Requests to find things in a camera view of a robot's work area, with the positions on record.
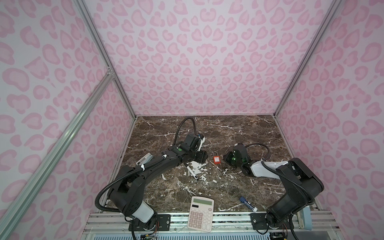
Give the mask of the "red padlock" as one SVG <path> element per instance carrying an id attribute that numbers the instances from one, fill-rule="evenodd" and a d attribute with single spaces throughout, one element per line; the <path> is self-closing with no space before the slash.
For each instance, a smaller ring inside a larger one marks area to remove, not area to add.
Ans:
<path id="1" fill-rule="evenodd" d="M 218 152 L 213 152 L 213 162 L 215 165 L 219 165 L 221 163 L 221 157 Z"/>

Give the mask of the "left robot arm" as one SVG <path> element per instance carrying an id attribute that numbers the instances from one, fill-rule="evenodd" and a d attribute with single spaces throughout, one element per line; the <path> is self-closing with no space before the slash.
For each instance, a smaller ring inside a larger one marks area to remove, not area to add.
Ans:
<path id="1" fill-rule="evenodd" d="M 189 162 L 205 163 L 208 158 L 202 150 L 205 137 L 202 134 L 188 134 L 161 155 L 140 166 L 124 167 L 118 173 L 116 182 L 107 189 L 108 199 L 125 217 L 133 217 L 144 228 L 152 229 L 157 221 L 157 212 L 144 201 L 146 186 L 164 172 Z"/>

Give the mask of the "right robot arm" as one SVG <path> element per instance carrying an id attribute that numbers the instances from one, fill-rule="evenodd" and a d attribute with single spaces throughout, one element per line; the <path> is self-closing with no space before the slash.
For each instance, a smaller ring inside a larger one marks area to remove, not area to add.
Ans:
<path id="1" fill-rule="evenodd" d="M 253 146 L 266 148 L 267 155 L 260 160 L 252 160 L 248 148 Z M 267 209 L 265 217 L 270 228 L 277 228 L 300 210 L 314 204 L 315 197 L 325 187 L 301 159 L 270 162 L 270 157 L 271 150 L 267 145 L 238 143 L 223 156 L 223 159 L 230 166 L 239 168 L 246 177 L 273 178 L 282 182 L 286 192 Z"/>

